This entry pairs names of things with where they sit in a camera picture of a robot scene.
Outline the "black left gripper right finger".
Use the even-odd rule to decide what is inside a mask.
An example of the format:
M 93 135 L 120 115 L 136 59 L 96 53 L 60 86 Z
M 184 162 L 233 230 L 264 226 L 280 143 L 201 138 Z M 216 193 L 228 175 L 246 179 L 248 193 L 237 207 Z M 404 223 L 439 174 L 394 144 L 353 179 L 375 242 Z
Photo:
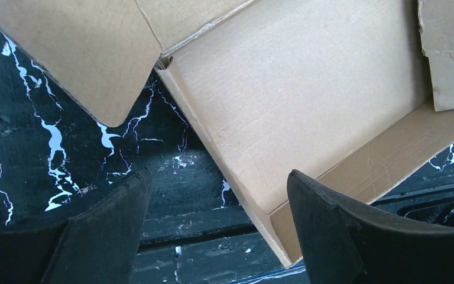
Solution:
M 354 200 L 304 173 L 287 179 L 311 283 L 454 283 L 454 201 L 421 207 L 432 222 Z

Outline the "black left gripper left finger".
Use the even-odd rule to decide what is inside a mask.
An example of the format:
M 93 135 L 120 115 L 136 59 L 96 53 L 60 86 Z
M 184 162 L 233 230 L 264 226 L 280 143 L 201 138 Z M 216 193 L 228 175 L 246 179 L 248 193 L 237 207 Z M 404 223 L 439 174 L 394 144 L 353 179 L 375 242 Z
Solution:
M 151 183 L 142 169 L 60 208 L 0 226 L 0 283 L 128 283 Z

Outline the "brown cardboard box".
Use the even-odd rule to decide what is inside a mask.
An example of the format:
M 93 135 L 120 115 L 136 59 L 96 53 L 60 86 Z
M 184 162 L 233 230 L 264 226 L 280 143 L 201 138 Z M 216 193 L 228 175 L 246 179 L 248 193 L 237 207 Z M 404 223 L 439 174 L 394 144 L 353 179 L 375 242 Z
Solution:
M 287 268 L 291 170 L 371 203 L 454 143 L 454 1 L 0 1 L 0 30 L 110 127 L 155 70 Z

